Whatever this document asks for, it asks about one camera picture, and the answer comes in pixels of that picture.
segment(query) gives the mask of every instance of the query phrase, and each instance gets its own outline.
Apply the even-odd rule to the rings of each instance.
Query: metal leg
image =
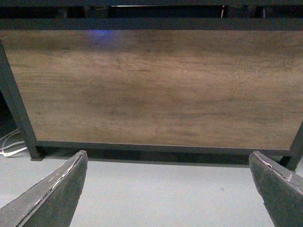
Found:
[[[291,157],[283,157],[280,161],[280,165],[284,166],[285,168],[294,171],[302,156],[303,156],[303,122],[299,128],[299,131],[294,139],[294,142],[290,148],[290,151],[294,156]]]
[[[4,48],[0,41],[0,90],[9,107],[21,136],[25,141],[32,160],[42,160],[43,156],[36,149],[36,137],[22,102],[14,75],[11,71]]]

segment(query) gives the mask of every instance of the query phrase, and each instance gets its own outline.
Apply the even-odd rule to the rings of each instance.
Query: white cable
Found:
[[[21,152],[23,150],[26,150],[26,149],[27,149],[27,147],[21,148],[19,150],[15,150],[15,151],[12,151],[12,152],[9,152],[9,153],[4,153],[3,156],[4,157],[9,157],[9,156],[15,155],[15,154],[17,154],[17,153],[19,153],[19,152]]]
[[[14,147],[14,146],[16,146],[16,145],[20,145],[20,144],[24,144],[24,143],[25,143],[24,141],[20,141],[20,142],[15,142],[15,143],[12,143],[12,144],[10,144],[10,145],[5,146],[5,143],[6,143],[12,136],[14,136],[14,135],[16,135],[16,134],[19,134],[19,133],[20,133],[20,131],[19,131],[18,129],[16,129],[16,130],[14,130],[14,131],[11,131],[9,134],[5,135],[4,137],[0,138],[0,141],[3,140],[3,139],[5,138],[5,140],[4,140],[3,144],[2,144],[2,148],[1,148],[0,155],[3,155],[4,157],[10,157],[10,156],[12,156],[12,155],[15,155],[15,154],[17,154],[17,153],[19,153],[19,152],[21,152],[21,151],[27,149],[27,147],[24,147],[24,148],[21,148],[21,149],[12,151],[12,152],[8,152],[8,153],[5,153],[5,152],[4,152],[5,149],[8,149],[8,148]]]
[[[7,137],[7,136],[9,136],[9,135],[11,135],[11,134],[13,134],[14,132],[17,132],[17,131],[18,131],[18,129],[15,129],[14,131],[11,131],[9,134],[6,134],[5,136],[1,137],[0,141],[3,140],[5,137]]]
[[[9,145],[7,145],[6,147],[4,147],[3,150],[8,149],[8,148],[11,148],[11,147],[15,147],[15,146],[17,146],[17,145],[21,145],[21,144],[25,144],[25,142],[24,142],[24,141],[20,141],[20,142],[16,142],[16,143],[9,144]]]

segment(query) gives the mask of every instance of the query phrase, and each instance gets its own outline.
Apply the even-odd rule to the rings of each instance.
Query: black metal frame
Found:
[[[0,7],[302,5],[302,0],[5,0]]]
[[[287,5],[302,4],[301,0],[7,0],[0,7],[11,6],[91,6],[91,5]],[[105,18],[105,19],[0,19],[0,30],[287,30],[303,31],[303,18]],[[110,143],[81,143],[37,140],[30,124],[27,112],[18,91],[17,84],[11,72],[3,46],[0,42],[0,90],[7,101],[10,111],[26,142],[32,160],[42,160],[43,147],[79,148],[79,149],[118,149],[138,151],[165,151],[207,154],[238,154],[249,155],[253,151],[261,151],[266,155],[283,156],[281,164],[290,170],[295,170],[303,156],[303,123],[289,150],[250,149],[250,148],[214,148],[185,147]]]

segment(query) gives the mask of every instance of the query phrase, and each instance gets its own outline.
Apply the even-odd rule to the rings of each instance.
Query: dark gap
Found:
[[[16,128],[16,123],[13,120],[2,93],[0,92],[0,138]]]
[[[81,149],[76,148],[45,148],[45,154],[52,158],[67,159]],[[121,151],[84,149],[88,157],[93,160],[116,160],[122,162],[165,162],[180,164],[223,164],[223,165],[248,165],[249,156],[229,154],[197,154],[178,152],[146,152],[146,151]]]
[[[303,18],[303,5],[0,7],[0,18]]]
[[[279,161],[279,164],[281,166],[286,166],[288,164],[288,162],[290,161],[291,157],[289,156],[285,156],[283,158],[281,158],[281,160]]]

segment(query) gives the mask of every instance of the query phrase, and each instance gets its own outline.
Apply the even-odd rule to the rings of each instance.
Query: wooden panel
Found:
[[[38,140],[290,148],[303,32],[5,31]]]

